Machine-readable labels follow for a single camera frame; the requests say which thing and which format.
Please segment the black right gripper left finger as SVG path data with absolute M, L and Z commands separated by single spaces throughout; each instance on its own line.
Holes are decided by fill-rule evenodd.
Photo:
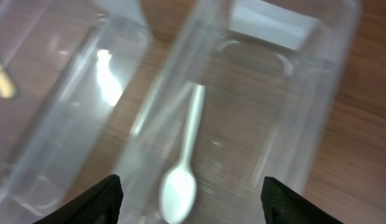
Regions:
M 117 224 L 123 191 L 111 174 L 34 224 Z

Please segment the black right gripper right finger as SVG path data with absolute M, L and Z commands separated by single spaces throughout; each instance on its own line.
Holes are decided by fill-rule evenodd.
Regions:
M 342 224 L 274 177 L 264 178 L 261 203 L 266 224 Z

